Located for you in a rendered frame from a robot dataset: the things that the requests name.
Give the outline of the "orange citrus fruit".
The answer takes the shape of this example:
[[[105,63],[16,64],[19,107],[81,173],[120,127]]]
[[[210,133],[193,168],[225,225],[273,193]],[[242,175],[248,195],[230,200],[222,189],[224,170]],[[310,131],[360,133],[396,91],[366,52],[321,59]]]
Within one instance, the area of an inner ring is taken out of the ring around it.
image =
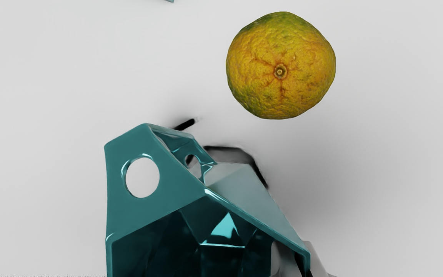
[[[227,84],[256,117],[283,120],[317,105],[336,74],[330,42],[311,23],[286,11],[258,18],[229,46]]]

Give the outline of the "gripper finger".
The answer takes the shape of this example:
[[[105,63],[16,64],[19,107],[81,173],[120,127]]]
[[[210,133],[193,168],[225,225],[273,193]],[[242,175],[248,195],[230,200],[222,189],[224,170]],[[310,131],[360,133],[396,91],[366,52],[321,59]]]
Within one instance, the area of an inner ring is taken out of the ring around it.
[[[310,241],[303,241],[303,244],[311,254],[311,277],[336,277],[325,270],[313,244]],[[303,277],[297,266],[294,252],[278,241],[274,241],[271,247],[271,277]]]

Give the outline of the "teal faceted mug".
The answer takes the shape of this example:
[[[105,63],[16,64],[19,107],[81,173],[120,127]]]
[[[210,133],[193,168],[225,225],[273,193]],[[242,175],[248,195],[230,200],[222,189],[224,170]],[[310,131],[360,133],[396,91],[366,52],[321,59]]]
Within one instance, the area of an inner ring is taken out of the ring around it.
[[[142,124],[104,146],[107,277],[271,277],[271,247],[311,254],[248,164]]]

